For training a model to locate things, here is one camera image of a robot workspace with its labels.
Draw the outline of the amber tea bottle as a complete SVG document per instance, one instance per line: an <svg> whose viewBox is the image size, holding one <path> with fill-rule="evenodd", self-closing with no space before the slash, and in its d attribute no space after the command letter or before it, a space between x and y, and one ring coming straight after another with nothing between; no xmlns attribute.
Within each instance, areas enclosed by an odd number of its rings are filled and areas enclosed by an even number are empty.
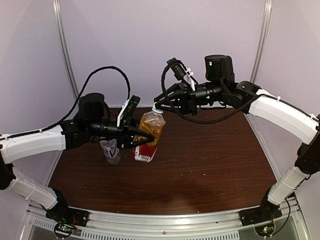
<svg viewBox="0 0 320 240"><path fill-rule="evenodd" d="M166 121L163 117L163 111L152 108L151 111L142 115L138 129L151 137L137 136L135 140L148 141L138 145L132 150L132 157L139 162L149 163L153 160Z"/></svg>

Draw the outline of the clear water bottle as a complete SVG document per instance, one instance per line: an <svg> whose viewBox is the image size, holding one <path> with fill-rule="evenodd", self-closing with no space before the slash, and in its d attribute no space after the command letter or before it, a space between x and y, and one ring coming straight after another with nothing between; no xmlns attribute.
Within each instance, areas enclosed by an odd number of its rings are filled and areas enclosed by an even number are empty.
<svg viewBox="0 0 320 240"><path fill-rule="evenodd" d="M111 165L119 164L121 160L121 153L117 147L117 140L100 140L100 146L104 153L104 157Z"/></svg>

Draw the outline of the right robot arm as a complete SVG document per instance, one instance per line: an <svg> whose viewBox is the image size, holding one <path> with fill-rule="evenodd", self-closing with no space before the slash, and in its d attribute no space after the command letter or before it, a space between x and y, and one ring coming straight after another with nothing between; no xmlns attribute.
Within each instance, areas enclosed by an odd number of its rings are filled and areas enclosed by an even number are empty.
<svg viewBox="0 0 320 240"><path fill-rule="evenodd" d="M265 119L301 140L295 163L267 190L260 206L252 211L259 220L266 221L303 181L320 170L320 118L252 82L235 82L232 58L228 55L208 55L204 62L206 82L199 84L181 60L168 60L164 72L172 70L177 83L163 88L154 98L154 105L193 122L198 107L219 102L232 107L235 113Z"/></svg>

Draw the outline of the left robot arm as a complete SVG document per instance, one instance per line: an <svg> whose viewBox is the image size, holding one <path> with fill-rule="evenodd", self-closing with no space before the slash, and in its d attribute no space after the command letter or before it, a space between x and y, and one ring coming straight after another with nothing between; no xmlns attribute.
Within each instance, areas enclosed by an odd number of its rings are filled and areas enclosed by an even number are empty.
<svg viewBox="0 0 320 240"><path fill-rule="evenodd" d="M5 134L0 138L0 188L40 204L52 211L61 222L72 218L62 193L45 187L18 171L13 162L25 157L81 147L93 137L116 140L118 149L133 149L151 143L154 137L137 128L133 113L140 101L133 95L126 100L116 119L110 118L110 109L101 93L89 93L79 99L79 109L71 120L63 120L47 130Z"/></svg>

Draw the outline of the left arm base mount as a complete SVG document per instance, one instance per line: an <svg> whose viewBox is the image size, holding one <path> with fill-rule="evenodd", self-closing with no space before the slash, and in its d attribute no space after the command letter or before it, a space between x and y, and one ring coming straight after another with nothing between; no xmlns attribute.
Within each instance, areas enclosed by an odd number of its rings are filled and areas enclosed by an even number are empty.
<svg viewBox="0 0 320 240"><path fill-rule="evenodd" d="M46 211L46 217L55 220L60 224L67 224L69 226L86 227L89 212L86 210L75 209L69 207L64 195L58 189L53 188L57 196L57 203L51 209L43 209Z"/></svg>

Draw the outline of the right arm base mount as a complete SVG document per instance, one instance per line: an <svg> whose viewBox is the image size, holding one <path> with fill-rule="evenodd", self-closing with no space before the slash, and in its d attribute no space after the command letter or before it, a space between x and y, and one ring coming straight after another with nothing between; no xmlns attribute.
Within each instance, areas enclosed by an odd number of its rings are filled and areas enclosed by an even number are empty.
<svg viewBox="0 0 320 240"><path fill-rule="evenodd" d="M268 201L268 194L270 190L271 188L266 191L258 207L244 209L239 212L242 226L271 221L272 219L279 218L283 215L279 204L275 205Z"/></svg>

